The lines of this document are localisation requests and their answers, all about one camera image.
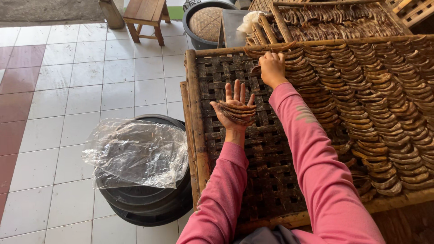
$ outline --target hand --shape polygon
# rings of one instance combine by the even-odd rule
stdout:
[[[285,58],[283,53],[267,52],[263,57],[259,58],[261,65],[261,78],[266,85],[275,89],[278,85],[288,82],[285,78]]]
[[[241,84],[240,81],[236,80],[233,88],[233,98],[232,98],[232,89],[230,83],[226,83],[226,102],[233,105],[245,106],[246,102],[246,85]],[[255,100],[255,95],[252,94],[250,96],[249,102],[247,105],[253,105]],[[210,102],[211,106],[214,108],[214,111],[217,114],[218,120],[221,124],[226,128],[226,138],[225,142],[233,142],[240,145],[244,148],[244,134],[246,131],[246,126],[239,125],[235,122],[230,121],[226,116],[222,114],[220,108],[217,107],[216,102]]]

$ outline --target forearm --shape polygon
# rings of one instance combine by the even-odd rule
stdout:
[[[382,241],[358,198],[350,171],[337,161],[330,139],[302,97],[291,84],[284,83],[273,91],[270,104],[288,138],[314,233],[330,242]]]
[[[227,133],[216,167],[197,203],[197,211],[190,216],[177,243],[232,241],[249,163],[238,145],[241,141],[244,145],[244,135]]]

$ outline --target tiled floor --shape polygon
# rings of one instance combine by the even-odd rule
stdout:
[[[161,31],[163,48],[105,23],[0,28],[0,244],[176,242],[192,211],[160,227],[129,224],[81,160],[104,118],[184,120],[179,82],[193,47],[181,22]]]

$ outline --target concrete floor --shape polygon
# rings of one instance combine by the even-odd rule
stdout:
[[[123,11],[124,0],[115,0]],[[98,0],[0,0],[0,27],[104,22]]]

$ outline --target woven bamboo lid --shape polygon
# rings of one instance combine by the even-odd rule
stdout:
[[[196,36],[216,42],[220,33],[222,11],[219,7],[203,8],[191,16],[188,27]]]

